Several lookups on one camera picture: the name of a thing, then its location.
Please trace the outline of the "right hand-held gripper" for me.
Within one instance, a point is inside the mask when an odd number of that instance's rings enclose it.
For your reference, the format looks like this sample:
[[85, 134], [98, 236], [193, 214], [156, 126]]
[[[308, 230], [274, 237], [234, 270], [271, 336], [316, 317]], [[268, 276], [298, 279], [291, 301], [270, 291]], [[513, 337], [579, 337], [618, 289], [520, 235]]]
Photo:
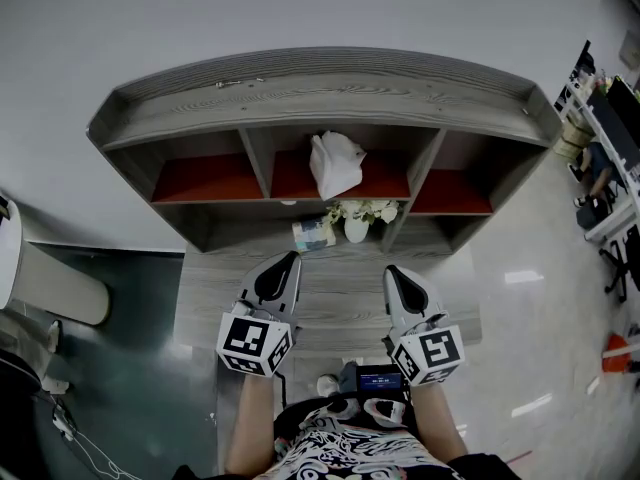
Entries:
[[465, 353], [460, 328], [447, 322], [441, 298], [421, 275], [397, 265], [385, 268], [383, 289], [393, 326], [382, 339], [387, 355], [410, 386], [444, 382]]

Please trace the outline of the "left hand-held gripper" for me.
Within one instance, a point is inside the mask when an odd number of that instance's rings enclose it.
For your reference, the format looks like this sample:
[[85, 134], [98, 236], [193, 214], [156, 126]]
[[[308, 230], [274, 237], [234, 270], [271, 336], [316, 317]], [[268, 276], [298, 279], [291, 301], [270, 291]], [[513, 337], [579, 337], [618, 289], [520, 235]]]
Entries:
[[251, 269], [240, 300], [222, 315], [216, 352], [232, 371], [272, 378], [301, 330], [295, 316], [302, 275], [301, 256], [285, 251]]

